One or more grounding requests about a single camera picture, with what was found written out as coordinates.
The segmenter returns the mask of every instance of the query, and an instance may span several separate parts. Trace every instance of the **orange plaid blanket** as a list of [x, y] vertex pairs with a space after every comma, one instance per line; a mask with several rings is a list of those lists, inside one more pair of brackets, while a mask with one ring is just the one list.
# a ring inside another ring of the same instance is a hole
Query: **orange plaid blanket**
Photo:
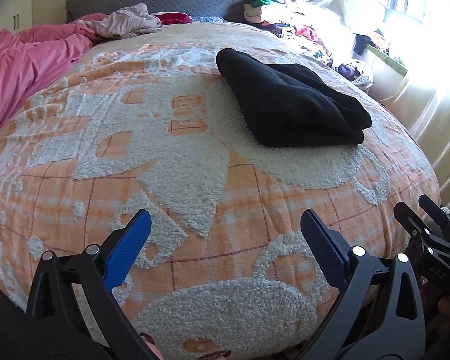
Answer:
[[0, 287], [14, 302], [45, 250], [81, 252], [145, 208], [152, 234], [114, 289], [132, 324], [166, 359], [251, 359], [309, 337], [337, 295], [300, 234], [304, 210], [371, 254], [404, 249], [394, 205], [417, 210], [439, 188], [400, 123], [312, 59], [242, 47], [310, 67], [373, 120], [363, 145], [261, 147], [216, 69], [228, 46], [98, 54], [27, 100], [0, 140]]

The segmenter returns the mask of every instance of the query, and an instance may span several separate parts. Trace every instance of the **blue patterned cloth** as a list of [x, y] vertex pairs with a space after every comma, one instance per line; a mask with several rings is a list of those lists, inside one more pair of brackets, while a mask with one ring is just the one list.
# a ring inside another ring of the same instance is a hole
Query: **blue patterned cloth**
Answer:
[[227, 23], [227, 21], [220, 16], [192, 17], [192, 20], [200, 21], [201, 23]]

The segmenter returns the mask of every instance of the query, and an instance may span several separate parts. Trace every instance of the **green trim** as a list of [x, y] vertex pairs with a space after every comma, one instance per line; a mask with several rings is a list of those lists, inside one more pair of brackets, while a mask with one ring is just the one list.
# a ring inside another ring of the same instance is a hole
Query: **green trim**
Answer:
[[375, 54], [378, 58], [380, 58], [383, 62], [385, 62], [390, 68], [392, 68], [394, 71], [396, 71], [398, 74], [400, 74], [402, 77], [405, 77], [408, 70], [405, 66], [395, 61], [393, 58], [390, 58], [387, 54], [380, 51], [379, 49], [376, 49], [375, 47], [371, 45], [366, 45], [365, 48], [367, 50], [370, 50], [373, 54]]

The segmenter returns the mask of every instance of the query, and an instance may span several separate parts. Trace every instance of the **silver screw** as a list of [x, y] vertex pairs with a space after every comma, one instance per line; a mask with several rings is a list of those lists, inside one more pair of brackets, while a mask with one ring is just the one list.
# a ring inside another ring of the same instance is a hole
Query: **silver screw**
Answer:
[[398, 253], [397, 254], [397, 258], [402, 262], [402, 263], [406, 263], [408, 261], [408, 257], [406, 254], [403, 253]]
[[52, 257], [53, 257], [53, 252], [50, 250], [47, 250], [44, 254], [42, 254], [42, 259], [44, 259], [45, 261], [48, 261]]
[[90, 245], [87, 248], [87, 254], [90, 254], [90, 255], [97, 254], [99, 249], [100, 249], [100, 247], [98, 245]]
[[365, 254], [365, 249], [363, 249], [361, 246], [354, 246], [352, 252], [356, 256], [363, 256]]

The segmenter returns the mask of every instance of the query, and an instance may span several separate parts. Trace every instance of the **folded black garment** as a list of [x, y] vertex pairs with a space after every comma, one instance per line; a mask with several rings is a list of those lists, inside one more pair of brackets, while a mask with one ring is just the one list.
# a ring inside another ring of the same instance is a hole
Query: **folded black garment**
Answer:
[[360, 102], [300, 64], [263, 64], [234, 49], [216, 57], [257, 141], [270, 147], [359, 144], [372, 121]]

